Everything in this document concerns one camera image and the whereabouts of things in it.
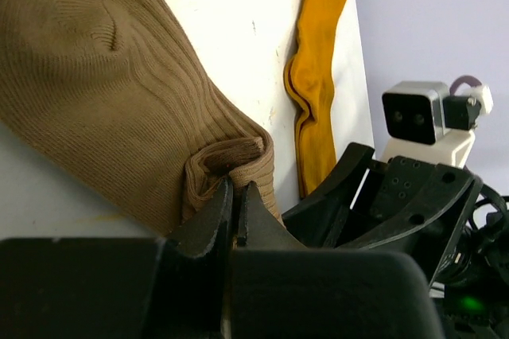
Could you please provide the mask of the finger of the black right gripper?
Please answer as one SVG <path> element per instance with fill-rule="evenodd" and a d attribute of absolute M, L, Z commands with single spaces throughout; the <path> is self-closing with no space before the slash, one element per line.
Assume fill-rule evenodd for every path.
<path fill-rule="evenodd" d="M 444 164 L 372 162 L 337 247 L 408 251 L 425 232 L 451 236 L 436 222 L 475 183 L 473 173 Z"/>
<path fill-rule="evenodd" d="M 350 143 L 319 186 L 283 214 L 287 230 L 299 242 L 313 248 L 337 245 L 374 152 L 370 146 Z"/>

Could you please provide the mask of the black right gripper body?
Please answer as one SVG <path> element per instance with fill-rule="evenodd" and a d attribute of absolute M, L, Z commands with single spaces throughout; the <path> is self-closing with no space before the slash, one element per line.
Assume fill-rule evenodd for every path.
<path fill-rule="evenodd" d="M 376 162 L 355 202 L 349 246 L 406 253 L 433 283 L 452 263 L 482 185 L 475 174 L 443 164 Z"/>

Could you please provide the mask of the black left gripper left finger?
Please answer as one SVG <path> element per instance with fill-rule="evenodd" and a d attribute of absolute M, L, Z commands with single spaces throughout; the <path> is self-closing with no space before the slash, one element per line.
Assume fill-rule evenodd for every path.
<path fill-rule="evenodd" d="M 219 338 L 233 188 L 169 236 L 1 242 L 4 338 Z"/>

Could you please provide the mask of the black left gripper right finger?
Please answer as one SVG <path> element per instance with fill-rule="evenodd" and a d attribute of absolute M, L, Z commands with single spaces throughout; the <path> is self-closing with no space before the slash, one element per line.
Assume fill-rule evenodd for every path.
<path fill-rule="evenodd" d="M 243 190 L 231 253 L 234 338 L 442 338 L 421 269 L 397 252 L 310 249 Z"/>

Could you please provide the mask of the tan ribbed sock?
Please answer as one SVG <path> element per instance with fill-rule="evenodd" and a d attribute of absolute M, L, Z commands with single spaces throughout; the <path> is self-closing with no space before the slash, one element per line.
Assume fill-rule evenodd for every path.
<path fill-rule="evenodd" d="M 270 134 L 213 84 L 164 0 L 1 0 L 1 120 L 160 235 L 225 177 L 280 217 Z"/>

